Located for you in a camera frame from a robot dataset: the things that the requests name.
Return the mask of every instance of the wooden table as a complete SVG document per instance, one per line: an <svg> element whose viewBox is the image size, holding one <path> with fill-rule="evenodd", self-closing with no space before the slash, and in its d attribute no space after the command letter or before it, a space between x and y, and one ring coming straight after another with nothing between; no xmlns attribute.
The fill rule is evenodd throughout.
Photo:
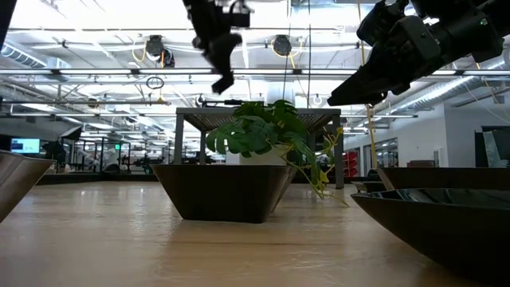
<svg viewBox="0 0 510 287"><path fill-rule="evenodd" d="M35 187L0 225L0 286L476 285L347 201L294 185L250 225L184 222L159 183Z"/></svg>

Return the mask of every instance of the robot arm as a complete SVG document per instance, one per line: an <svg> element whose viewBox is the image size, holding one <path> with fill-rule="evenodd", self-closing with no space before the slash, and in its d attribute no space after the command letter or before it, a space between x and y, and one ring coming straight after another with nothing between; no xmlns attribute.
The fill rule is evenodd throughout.
<svg viewBox="0 0 510 287"><path fill-rule="evenodd" d="M358 29L373 48L368 62L343 82L328 99L331 106L377 104L392 91L398 95L410 82L471 54L476 62L503 52L510 34L504 15L508 0L410 0L418 16L406 16L409 0L387 6L377 3ZM428 25L425 18L439 22Z"/></svg>
<svg viewBox="0 0 510 287"><path fill-rule="evenodd" d="M188 11L188 18L193 24L197 37L193 46L203 51L204 58L222 75L213 84L213 92L221 94L233 85L233 73L230 66L230 54L236 45L241 44L241 35L230 33L232 26L249 27L249 10L246 10L244 0L232 4L228 14L223 12L222 6L217 6L214 0L182 0ZM234 13L236 4L240 6L240 13Z"/></svg>

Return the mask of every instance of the metal table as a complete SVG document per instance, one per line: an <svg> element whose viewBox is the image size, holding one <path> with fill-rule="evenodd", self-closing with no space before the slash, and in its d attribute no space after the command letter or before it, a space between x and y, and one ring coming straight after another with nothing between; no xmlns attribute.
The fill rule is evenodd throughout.
<svg viewBox="0 0 510 287"><path fill-rule="evenodd" d="M182 138L184 134L184 120L200 131L200 164L206 163L206 133L219 127L221 124L231 122L232 114L236 108L177 108L175 127L175 154L174 163L182 163ZM308 144L315 147L315 133L329 122L333 128L342 127L340 123L341 110L335 108L298 108L298 117L306 125L310 136ZM335 146L335 178L336 188L343 188L343 135L340 135Z"/></svg>

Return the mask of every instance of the green plant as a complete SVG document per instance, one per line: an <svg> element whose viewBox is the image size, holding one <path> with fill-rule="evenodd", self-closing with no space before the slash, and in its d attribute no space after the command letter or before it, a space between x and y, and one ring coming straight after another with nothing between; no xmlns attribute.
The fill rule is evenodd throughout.
<svg viewBox="0 0 510 287"><path fill-rule="evenodd" d="M249 158L252 152L265 154L273 148L283 149L281 158L300 171L310 182L312 189L323 199L328 172L334 167L333 147L339 136L325 136L324 149L316 155L306 144L306 127L297 117L297 110L286 100L278 100L268 107L258 102L244 103L233 113L233 121L214 129L206 138L211 151L226 154L241 154ZM295 151L299 156L296 163L287 160L287 154ZM322 171L317 157L327 155L331 168Z"/></svg>

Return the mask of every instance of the computer screen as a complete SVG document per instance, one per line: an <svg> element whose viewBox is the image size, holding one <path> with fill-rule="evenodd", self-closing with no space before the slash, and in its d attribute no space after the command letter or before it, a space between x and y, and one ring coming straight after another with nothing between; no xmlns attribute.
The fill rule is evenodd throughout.
<svg viewBox="0 0 510 287"><path fill-rule="evenodd" d="M39 139L12 139L10 151L21 154L38 154L41 146Z"/></svg>

